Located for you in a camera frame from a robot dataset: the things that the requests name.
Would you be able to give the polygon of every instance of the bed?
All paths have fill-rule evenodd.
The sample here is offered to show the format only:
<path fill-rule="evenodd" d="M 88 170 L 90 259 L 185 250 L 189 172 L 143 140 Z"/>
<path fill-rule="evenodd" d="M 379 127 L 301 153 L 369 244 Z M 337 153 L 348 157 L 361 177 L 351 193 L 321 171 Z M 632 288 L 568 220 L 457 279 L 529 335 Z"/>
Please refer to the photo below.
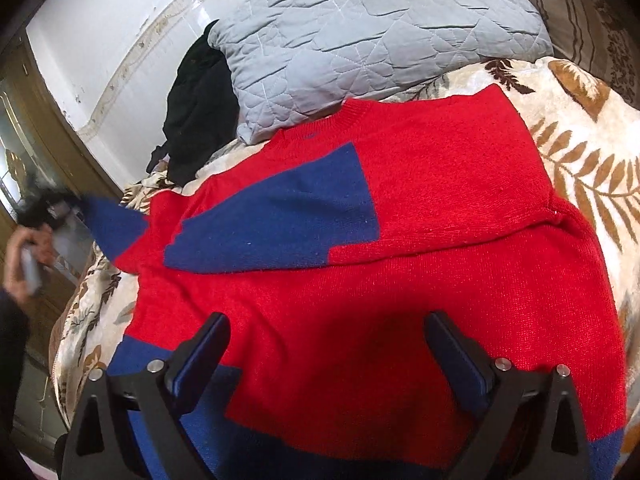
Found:
<path fill-rule="evenodd" d="M 519 111 L 556 191 L 580 208 L 604 252 L 626 351 L 627 425 L 620 467 L 640 441 L 640 146 L 636 141 L 640 138 L 640 112 L 636 110 L 640 56 L 636 25 L 631 22 L 632 12 L 617 0 L 615 9 L 611 0 L 530 1 L 545 20 L 555 57 L 535 62 L 485 58 L 376 98 L 390 102 L 436 99 L 473 94 L 496 83 Z M 184 188 L 174 186 L 166 179 L 166 171 L 158 168 L 128 187 L 122 203 L 148 212 L 151 197 L 159 192 L 193 194 L 207 177 L 234 167 L 264 144 L 247 146 L 234 140 L 216 152 L 196 180 Z M 137 290 L 136 277 L 120 272 L 94 246 L 51 338 L 52 383 L 67 425 L 90 371 L 105 368 L 113 357 L 132 319 Z"/>

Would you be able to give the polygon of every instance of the metal screw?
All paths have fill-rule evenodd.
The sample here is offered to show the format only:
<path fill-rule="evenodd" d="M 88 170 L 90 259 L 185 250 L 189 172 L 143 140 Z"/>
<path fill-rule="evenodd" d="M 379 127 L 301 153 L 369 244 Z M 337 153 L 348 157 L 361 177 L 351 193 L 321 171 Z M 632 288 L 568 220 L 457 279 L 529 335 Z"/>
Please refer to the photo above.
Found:
<path fill-rule="evenodd" d="M 507 370 L 511 370 L 511 361 L 506 357 L 498 357 L 495 360 L 495 367 L 501 372 L 506 372 Z"/>
<path fill-rule="evenodd" d="M 91 370 L 89 372 L 89 380 L 90 381 L 97 381 L 98 379 L 102 378 L 102 369 L 101 368 L 94 368 L 93 370 Z"/>
<path fill-rule="evenodd" d="M 164 361 L 160 359 L 154 359 L 150 361 L 148 365 L 146 365 L 146 369 L 151 373 L 155 374 L 164 368 Z"/>
<path fill-rule="evenodd" d="M 558 375 L 561 377 L 568 377 L 571 373 L 571 370 L 569 370 L 569 367 L 567 365 L 558 365 L 556 367 L 556 372 L 558 372 Z"/>

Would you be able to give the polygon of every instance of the sweater neckline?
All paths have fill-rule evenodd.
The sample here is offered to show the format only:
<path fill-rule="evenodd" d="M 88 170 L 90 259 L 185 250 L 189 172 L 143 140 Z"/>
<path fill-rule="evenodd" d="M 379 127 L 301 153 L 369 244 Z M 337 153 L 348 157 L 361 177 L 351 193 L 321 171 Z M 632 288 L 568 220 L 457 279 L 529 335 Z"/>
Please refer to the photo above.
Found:
<path fill-rule="evenodd" d="M 335 114 L 278 130 L 262 151 L 266 152 L 269 158 L 284 158 L 284 151 L 292 142 L 308 139 L 322 132 L 349 130 L 370 110 L 373 103 L 369 100 L 348 98 Z"/>

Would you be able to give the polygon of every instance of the white wall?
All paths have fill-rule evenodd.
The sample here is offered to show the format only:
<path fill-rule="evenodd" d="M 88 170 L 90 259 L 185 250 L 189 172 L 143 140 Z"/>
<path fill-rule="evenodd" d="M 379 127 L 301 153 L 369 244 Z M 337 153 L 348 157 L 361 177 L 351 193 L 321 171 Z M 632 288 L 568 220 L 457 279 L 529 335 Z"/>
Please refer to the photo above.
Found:
<path fill-rule="evenodd" d="M 244 0 L 47 0 L 27 26 L 62 113 L 120 186 L 164 142 L 166 96 L 188 47 Z"/>
<path fill-rule="evenodd" d="M 84 126 L 119 64 L 173 0 L 47 0 L 27 26 L 38 66 L 67 120 Z"/>

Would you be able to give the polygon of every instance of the person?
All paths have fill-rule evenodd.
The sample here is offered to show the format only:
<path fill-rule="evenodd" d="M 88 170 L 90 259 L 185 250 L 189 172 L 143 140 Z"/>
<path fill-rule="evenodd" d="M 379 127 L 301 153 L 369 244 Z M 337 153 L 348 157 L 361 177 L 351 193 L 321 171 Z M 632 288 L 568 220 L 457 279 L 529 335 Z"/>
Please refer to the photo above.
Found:
<path fill-rule="evenodd" d="M 23 309 L 30 294 L 21 263 L 22 247 L 26 244 L 31 245 L 33 256 L 41 264 L 52 266 L 55 253 L 51 228 L 46 224 L 39 230 L 19 226 L 9 238 L 4 255 L 0 289 L 0 470 L 3 478 L 15 479 L 34 478 L 9 439 L 29 338 L 29 319 Z"/>

